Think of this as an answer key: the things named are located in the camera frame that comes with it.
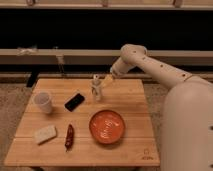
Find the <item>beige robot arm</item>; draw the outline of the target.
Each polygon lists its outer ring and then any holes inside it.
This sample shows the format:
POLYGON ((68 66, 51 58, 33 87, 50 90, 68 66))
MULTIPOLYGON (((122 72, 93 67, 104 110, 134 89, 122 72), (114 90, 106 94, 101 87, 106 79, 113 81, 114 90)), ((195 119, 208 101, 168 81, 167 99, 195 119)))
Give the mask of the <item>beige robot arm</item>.
POLYGON ((138 67, 168 89, 163 106, 161 171, 213 171, 213 83, 125 44, 104 86, 138 67))

